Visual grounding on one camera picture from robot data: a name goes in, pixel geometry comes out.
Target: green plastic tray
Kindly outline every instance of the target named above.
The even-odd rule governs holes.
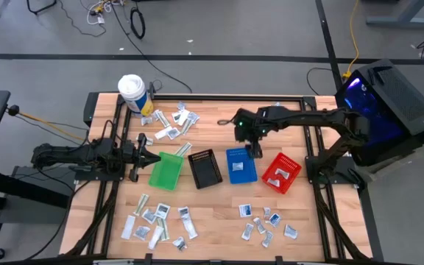
[[[173,191],[176,188],[177,178],[183,167],[183,157],[160,152],[161,161],[155,163],[148,184],[151,187],[164,188]]]

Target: gray floor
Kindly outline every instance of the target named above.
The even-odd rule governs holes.
[[[50,1],[32,2],[36,8]],[[86,24],[86,11],[78,1],[63,3],[83,31],[100,32],[98,26]],[[353,3],[354,0],[323,0],[337,57],[354,56],[348,27]],[[364,24],[366,15],[397,14],[404,4],[406,1],[360,3],[354,28],[361,57],[418,57],[418,51],[410,45],[424,39],[424,30],[372,28]],[[135,42],[146,54],[328,56],[314,1],[168,0],[141,2],[140,8],[147,31],[143,41]],[[118,14],[124,17],[121,10]],[[80,35],[70,26],[59,4],[36,17],[27,11],[24,0],[12,0],[0,19],[0,53],[137,54],[113,14],[106,14],[105,20],[107,33],[92,38]],[[305,80],[307,70],[329,67],[326,63],[282,62],[155,61],[154,64],[188,83],[194,93],[312,94]],[[424,95],[424,66],[398,67]],[[339,66],[341,72],[346,68],[347,65]],[[0,89],[11,91],[10,105],[17,104],[27,113],[82,126],[87,93],[113,91],[119,78],[130,73],[139,74],[145,80],[162,80],[163,93],[187,92],[148,63],[128,60],[0,60]],[[310,82],[320,94],[335,92],[328,71],[313,71]],[[70,145],[19,119],[5,116],[0,126],[0,172],[9,174],[16,165],[29,166],[33,148],[44,142]],[[424,264],[424,147],[417,159],[371,183],[369,189],[386,261]],[[0,247],[8,252],[5,260],[33,254],[55,228],[54,225],[4,227]],[[60,240],[59,236],[40,257],[56,255]]]

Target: wooden tabletop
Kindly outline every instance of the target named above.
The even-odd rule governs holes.
[[[116,99],[115,93],[99,95],[89,135],[91,140],[100,137],[105,121],[113,118]],[[275,103],[265,100],[266,97],[262,102],[184,101],[187,110],[200,115],[200,120],[187,135],[181,135],[174,140],[169,140],[168,137],[157,140],[154,137],[156,132],[163,129],[159,121],[142,127],[140,119],[132,118],[129,139],[135,139],[139,133],[145,133],[155,141],[152,146],[147,147],[150,152],[174,153],[187,142],[193,145],[187,155],[213,149],[223,183],[197,190],[187,162],[187,155],[185,155],[186,160],[175,191],[165,191],[148,185],[153,165],[140,170],[137,183],[130,182],[126,176],[121,182],[117,196],[108,258],[144,258],[146,253],[151,252],[153,258],[159,259],[273,261],[276,255],[281,255],[284,261],[324,260],[314,193],[306,177],[304,157],[307,152],[302,127],[288,127],[279,133],[270,132],[260,142],[263,158],[255,160],[258,181],[239,185],[230,184],[225,150],[243,147],[244,144],[235,142],[232,124],[219,126],[216,122],[219,119],[231,119],[240,107],[256,111],[258,107]],[[336,107],[332,96],[316,96],[316,100],[317,108],[320,110]],[[299,110],[299,105],[295,102],[281,102],[281,105],[291,110]],[[155,100],[154,106],[155,109],[162,110],[168,120],[174,124],[171,114],[177,111],[176,101]],[[119,124],[123,124],[124,114],[125,106],[122,108]],[[314,151],[318,154],[314,130],[311,130],[311,133]],[[119,126],[118,134],[121,134],[121,126]],[[338,133],[330,128],[322,128],[322,136],[326,147],[331,146],[339,137]],[[260,179],[279,152],[289,156],[303,167],[286,195],[278,194]],[[70,250],[91,223],[98,189],[99,182],[89,183],[74,198],[60,253]],[[365,255],[372,256],[357,190],[349,184],[334,185],[333,190],[342,227]],[[170,240],[159,242],[153,251],[148,250],[147,245],[156,223],[149,225],[141,217],[136,218],[134,231],[139,225],[149,226],[151,231],[147,240],[141,241],[134,236],[130,240],[121,239],[127,215],[133,214],[137,208],[138,199],[143,193],[149,195],[145,208],[153,211],[159,202],[171,206],[166,220]],[[239,205],[247,203],[252,205],[253,216],[259,216],[261,219],[264,217],[263,207],[270,207],[272,213],[279,213],[282,216],[282,221],[277,228],[268,224],[264,225],[266,229],[274,233],[268,248],[261,245],[264,234],[259,234],[256,229],[252,232],[249,241],[241,238],[246,223],[253,224],[252,218],[239,216]],[[192,240],[188,239],[188,234],[177,212],[178,208],[184,206],[189,207],[192,222],[199,234]],[[296,240],[284,236],[286,224],[298,231]],[[336,257],[333,231],[329,224],[327,227],[332,256]],[[97,252],[100,250],[103,229],[103,226],[99,229]],[[188,249],[184,252],[180,252],[172,244],[179,236],[186,239]]]

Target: black basket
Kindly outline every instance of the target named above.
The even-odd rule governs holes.
[[[197,189],[222,182],[222,176],[212,149],[189,155],[188,159]]]

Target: red plastic tray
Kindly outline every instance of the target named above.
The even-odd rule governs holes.
[[[286,180],[283,175],[275,174],[276,169],[282,169],[285,172],[288,172],[289,178]],[[287,190],[289,190],[289,187],[294,182],[301,169],[301,165],[295,163],[295,161],[293,161],[291,158],[286,157],[282,152],[280,152],[278,156],[272,161],[271,166],[269,166],[266,172],[264,172],[264,175],[261,177],[261,179],[275,191],[279,192],[280,194],[286,194]],[[268,183],[268,179],[279,180],[279,187]]]

